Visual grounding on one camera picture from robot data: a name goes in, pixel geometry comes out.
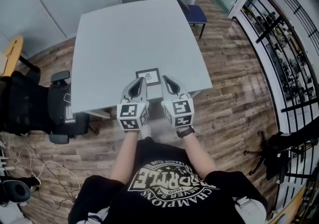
white cable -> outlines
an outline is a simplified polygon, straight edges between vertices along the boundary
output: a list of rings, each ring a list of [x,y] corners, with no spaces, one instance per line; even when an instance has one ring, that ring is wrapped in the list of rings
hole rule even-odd
[[[40,172],[40,174],[37,176],[37,178],[39,178],[40,175],[42,174],[42,170],[43,170],[45,164],[46,164],[46,163],[49,163],[49,162],[53,162],[53,163],[55,163],[55,164],[58,164],[58,165],[59,165],[60,167],[62,167],[64,170],[69,171],[71,174],[73,174],[73,175],[76,177],[76,179],[78,180],[79,189],[81,189],[80,181],[79,181],[79,178],[76,176],[76,174],[73,173],[72,171],[70,171],[69,169],[66,169],[65,167],[63,167],[62,165],[60,165],[59,163],[57,163],[57,162],[55,162],[55,161],[53,161],[53,160],[48,160],[48,161],[44,162],[44,164],[43,164],[43,166],[42,166],[42,168],[41,168],[41,172]]]
[[[8,136],[9,136],[9,138],[8,138],[8,153],[9,153],[9,159],[10,159],[10,161],[12,162],[12,164],[13,164],[14,166],[15,166],[15,165],[19,162],[19,157],[20,157],[21,151],[22,151],[23,149],[26,149],[26,150],[29,152],[29,155],[30,155],[30,170],[31,170],[31,174],[32,174],[32,175],[34,175],[34,177],[39,178],[39,177],[40,177],[40,175],[42,174],[42,170],[43,170],[43,168],[44,168],[45,164],[46,164],[46,163],[48,163],[48,162],[53,162],[53,163],[55,163],[55,164],[58,164],[58,165],[59,165],[60,167],[62,167],[64,170],[69,171],[71,174],[73,174],[73,175],[76,177],[76,179],[78,180],[79,189],[81,189],[80,181],[79,181],[79,178],[76,176],[76,174],[75,174],[75,173],[73,173],[72,171],[70,171],[69,169],[66,169],[66,168],[65,168],[65,167],[63,167],[61,164],[59,164],[59,163],[57,163],[57,162],[55,162],[55,161],[53,161],[53,160],[48,160],[48,161],[46,161],[46,162],[42,165],[42,168],[41,168],[40,174],[39,174],[38,176],[36,176],[36,175],[34,174],[34,172],[33,172],[32,168],[31,168],[31,164],[32,164],[32,155],[31,155],[31,153],[30,153],[29,149],[28,149],[28,148],[26,148],[26,147],[21,148],[21,150],[20,150],[20,152],[19,152],[19,155],[18,155],[18,159],[17,159],[17,161],[14,163],[14,162],[12,161],[12,159],[11,159],[11,155],[10,155],[10,133],[8,133]]]

black railing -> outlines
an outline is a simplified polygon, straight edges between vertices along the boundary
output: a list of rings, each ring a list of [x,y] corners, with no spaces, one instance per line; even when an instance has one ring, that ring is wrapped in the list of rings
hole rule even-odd
[[[319,32],[315,24],[297,0],[284,0],[298,18],[319,56]]]
[[[299,131],[319,116],[319,86],[303,44],[294,27],[273,0],[247,0],[242,8],[242,13],[258,36],[256,43],[262,44],[271,60],[281,86],[281,94],[285,104],[281,113],[287,117],[288,132]],[[300,181],[302,184],[306,175],[310,174],[305,173],[305,158],[307,149],[310,149],[312,153],[309,156],[308,152],[308,157],[311,158],[311,172],[314,145],[315,143],[307,142],[293,147],[292,151],[297,152],[297,154],[291,154],[291,160],[296,158],[297,164],[292,168],[292,161],[290,161],[288,182],[291,181],[291,177],[294,177],[294,183],[296,183],[296,176],[303,175]],[[302,174],[298,174],[299,164],[303,165]],[[274,208],[277,206],[280,187],[279,184]],[[295,187],[287,186],[283,207],[287,203],[289,192],[292,199]]]

forearm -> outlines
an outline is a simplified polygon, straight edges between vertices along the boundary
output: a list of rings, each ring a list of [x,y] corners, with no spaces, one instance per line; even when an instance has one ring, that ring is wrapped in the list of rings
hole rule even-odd
[[[202,180],[204,180],[210,172],[218,170],[214,160],[203,149],[193,133],[185,136],[183,141],[187,156]]]
[[[112,180],[122,182],[123,184],[128,183],[133,171],[138,137],[138,132],[127,132],[123,145],[112,169],[110,177]]]

wooden floor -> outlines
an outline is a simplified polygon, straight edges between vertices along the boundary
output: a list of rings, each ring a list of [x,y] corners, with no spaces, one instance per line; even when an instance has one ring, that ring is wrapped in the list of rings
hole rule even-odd
[[[196,135],[221,170],[242,171],[248,175],[257,164],[258,158],[244,156],[243,151],[260,149],[260,139],[257,137],[259,130],[263,130],[267,138],[277,132],[269,89],[254,51],[238,24],[227,19],[211,0],[197,0],[197,3],[208,18],[208,25],[198,45],[213,89],[200,93],[194,99]],[[200,29],[200,26],[193,28],[196,39]],[[49,86],[53,73],[71,70],[73,50],[74,39],[71,39],[30,59],[41,68],[41,85]],[[21,67],[20,70],[25,72],[26,68]],[[182,147],[174,130],[163,118],[159,104],[152,103],[150,108],[152,117],[149,122],[155,140]],[[89,132],[67,145],[54,145],[49,142],[44,132],[33,131],[28,140],[42,160],[54,160],[62,164],[79,177],[81,184],[93,174],[108,177],[124,138],[114,110],[111,110],[111,113],[111,120],[95,118],[92,121],[91,125],[100,130],[98,136]],[[8,135],[3,135],[3,139],[7,142]],[[13,135],[10,137],[10,144],[13,161],[22,147],[28,147],[24,138]],[[30,152],[32,169],[39,174],[42,163],[36,159],[32,149]],[[47,165],[69,193],[78,188],[77,180],[72,174],[54,163]],[[29,166],[30,157],[28,152],[23,150],[16,170],[11,173],[17,177],[28,176]],[[57,208],[60,201],[68,198],[67,193],[47,169],[43,169],[40,178],[41,198]],[[275,180],[266,181],[265,167],[249,179],[272,205],[276,184]],[[61,204],[59,210],[54,211],[41,201],[38,192],[35,192],[22,210],[34,224],[65,224],[71,207],[72,203],[66,201]]]

black t-shirt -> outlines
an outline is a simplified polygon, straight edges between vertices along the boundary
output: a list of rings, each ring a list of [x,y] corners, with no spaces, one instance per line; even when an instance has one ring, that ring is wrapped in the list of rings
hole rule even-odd
[[[241,172],[214,171],[200,180],[182,149],[139,141],[135,167],[126,185],[101,176],[85,180],[69,223],[109,207],[103,223],[172,223],[210,221],[244,223],[233,197],[267,201]]]

